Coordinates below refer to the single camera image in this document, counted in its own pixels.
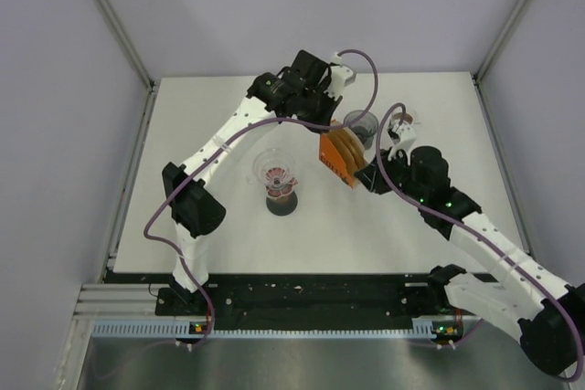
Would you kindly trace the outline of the orange coffee filter box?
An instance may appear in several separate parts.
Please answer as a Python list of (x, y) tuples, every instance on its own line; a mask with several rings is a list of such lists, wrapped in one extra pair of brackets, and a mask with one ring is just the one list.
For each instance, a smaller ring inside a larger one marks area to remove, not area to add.
[(359, 185), (359, 181), (354, 176), (350, 176), (346, 170), (346, 164), (339, 151), (332, 143), (329, 132), (322, 133), (319, 141), (319, 160), (335, 174), (345, 185), (354, 189)]

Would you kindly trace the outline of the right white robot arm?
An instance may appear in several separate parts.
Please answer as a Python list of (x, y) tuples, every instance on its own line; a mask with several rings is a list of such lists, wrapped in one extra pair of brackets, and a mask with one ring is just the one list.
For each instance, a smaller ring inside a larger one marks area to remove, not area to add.
[(584, 288), (572, 286), (508, 239), (474, 200), (451, 184), (441, 152), (383, 150), (355, 174), (374, 194), (394, 192), (424, 222), (497, 280), (490, 286), (455, 265), (434, 269), (426, 299), (439, 313), (470, 311), (518, 342), (541, 372), (574, 383), (584, 371)]

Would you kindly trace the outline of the glass carafe with red rim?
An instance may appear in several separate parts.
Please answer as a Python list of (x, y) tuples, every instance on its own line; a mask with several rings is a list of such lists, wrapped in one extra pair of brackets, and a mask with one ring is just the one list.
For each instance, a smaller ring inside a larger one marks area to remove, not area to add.
[(276, 216), (288, 216), (298, 206), (298, 197), (295, 186), (298, 184), (295, 177), (285, 180), (281, 176), (270, 177), (267, 181), (265, 204), (268, 210)]

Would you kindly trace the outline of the clear glass dripper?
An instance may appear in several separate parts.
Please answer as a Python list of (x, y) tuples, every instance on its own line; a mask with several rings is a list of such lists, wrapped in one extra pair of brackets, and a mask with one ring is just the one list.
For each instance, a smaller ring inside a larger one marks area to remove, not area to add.
[(253, 176), (269, 198), (288, 196), (298, 184), (296, 162), (281, 149), (268, 149), (257, 155), (252, 165)]

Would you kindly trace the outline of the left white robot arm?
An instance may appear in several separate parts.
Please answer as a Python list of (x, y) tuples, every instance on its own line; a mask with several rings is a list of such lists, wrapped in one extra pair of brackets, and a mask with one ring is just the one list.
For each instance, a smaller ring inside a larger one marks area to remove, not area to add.
[(339, 55), (331, 61), (301, 50), (289, 67), (256, 77), (224, 125), (181, 164), (163, 170), (165, 195), (181, 254), (173, 270), (175, 302), (187, 313), (202, 311), (208, 279), (207, 244), (202, 238), (223, 222), (227, 208), (218, 199), (221, 177), (267, 132), (284, 120), (303, 121), (324, 132), (356, 73)]

